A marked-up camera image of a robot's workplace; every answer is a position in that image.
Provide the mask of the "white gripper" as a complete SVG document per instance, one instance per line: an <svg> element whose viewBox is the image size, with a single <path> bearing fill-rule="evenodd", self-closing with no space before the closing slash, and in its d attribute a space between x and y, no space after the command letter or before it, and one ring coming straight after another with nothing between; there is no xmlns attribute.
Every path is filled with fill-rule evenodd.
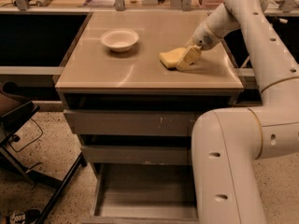
<svg viewBox="0 0 299 224"><path fill-rule="evenodd" d="M201 57L202 50L213 49L223 38L223 29L209 21L200 23L186 43L186 49L178 60L177 70L186 70Z"/></svg>

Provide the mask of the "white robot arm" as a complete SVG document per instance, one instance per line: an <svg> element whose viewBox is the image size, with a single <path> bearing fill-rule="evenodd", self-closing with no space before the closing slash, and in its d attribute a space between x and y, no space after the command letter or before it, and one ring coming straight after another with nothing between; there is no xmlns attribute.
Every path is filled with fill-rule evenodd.
<svg viewBox="0 0 299 224"><path fill-rule="evenodd" d="M192 169L200 224L266 224L255 181L257 159L298 149L298 64L263 14L264 0L224 0L196 30L222 37L239 28L262 105L210 110L192 130Z"/></svg>

